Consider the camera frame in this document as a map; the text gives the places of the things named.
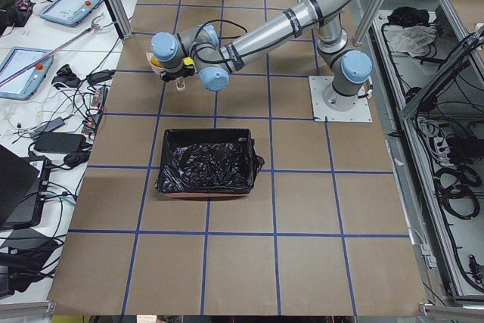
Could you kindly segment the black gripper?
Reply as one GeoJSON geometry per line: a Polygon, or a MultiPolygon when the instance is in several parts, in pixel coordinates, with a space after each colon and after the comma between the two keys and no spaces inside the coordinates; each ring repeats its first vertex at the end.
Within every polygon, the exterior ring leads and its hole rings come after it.
{"type": "Polygon", "coordinates": [[[191,57],[185,57],[173,68],[162,67],[159,76],[164,82],[171,82],[178,78],[184,79],[193,76],[194,73],[195,65],[193,59],[191,57]]]}

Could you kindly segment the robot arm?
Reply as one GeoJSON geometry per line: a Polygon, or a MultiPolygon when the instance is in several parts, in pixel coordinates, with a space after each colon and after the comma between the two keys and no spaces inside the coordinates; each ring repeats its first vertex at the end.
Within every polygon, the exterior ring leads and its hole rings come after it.
{"type": "Polygon", "coordinates": [[[163,69],[164,81],[197,73],[206,89],[217,92],[228,85],[231,73],[304,32],[317,29],[317,51],[334,73],[332,88],[349,98],[358,94],[372,71],[371,59],[348,46],[347,32],[341,26],[340,12],[350,1],[300,0],[224,46],[219,45],[211,22],[176,34],[157,33],[150,50],[163,69]]]}

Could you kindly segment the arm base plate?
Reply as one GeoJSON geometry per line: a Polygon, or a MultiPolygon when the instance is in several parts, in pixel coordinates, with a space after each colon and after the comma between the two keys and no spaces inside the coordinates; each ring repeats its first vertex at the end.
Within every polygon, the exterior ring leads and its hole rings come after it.
{"type": "Polygon", "coordinates": [[[333,76],[310,76],[309,89],[313,120],[329,123],[371,123],[371,111],[365,90],[357,95],[339,95],[333,88],[333,76]]]}

